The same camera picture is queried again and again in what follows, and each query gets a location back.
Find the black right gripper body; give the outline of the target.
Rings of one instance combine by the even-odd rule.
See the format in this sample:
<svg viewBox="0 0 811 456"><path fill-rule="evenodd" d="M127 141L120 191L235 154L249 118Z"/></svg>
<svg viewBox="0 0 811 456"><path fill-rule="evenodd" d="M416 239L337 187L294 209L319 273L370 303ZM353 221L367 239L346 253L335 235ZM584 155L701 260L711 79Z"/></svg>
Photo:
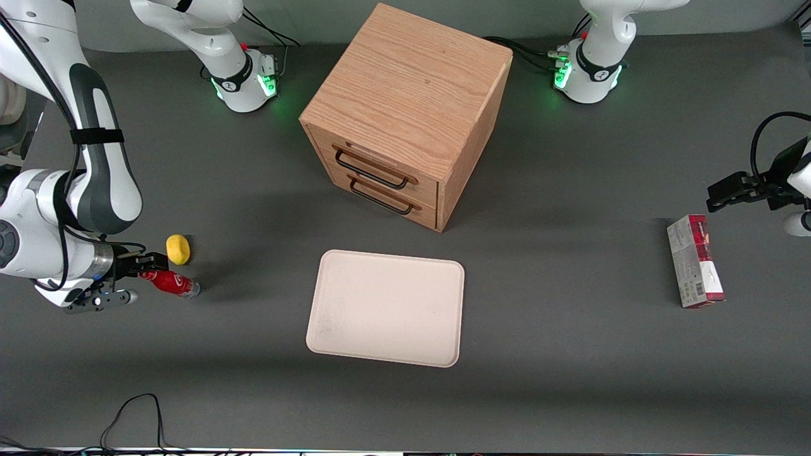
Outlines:
<svg viewBox="0 0 811 456"><path fill-rule="evenodd" d="M128 251L127 248L114 248L114 260L111 267L111 277L120 280L125 277L139 277L139 260L142 254L138 251Z"/></svg>

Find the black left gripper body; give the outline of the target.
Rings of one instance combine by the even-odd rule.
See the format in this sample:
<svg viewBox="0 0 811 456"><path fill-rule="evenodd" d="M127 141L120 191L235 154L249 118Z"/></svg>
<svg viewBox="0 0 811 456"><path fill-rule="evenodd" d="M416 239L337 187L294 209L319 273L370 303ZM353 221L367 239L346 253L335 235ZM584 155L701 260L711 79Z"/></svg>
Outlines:
<svg viewBox="0 0 811 456"><path fill-rule="evenodd" d="M787 206L799 205L807 207L807 196L804 196L793 185L789 184L789 176L798 168L799 164L809 164L809 159L803 159L809 139L800 139L790 147L782 150L770 168L762 174L767 185L769 210L781 210Z"/></svg>

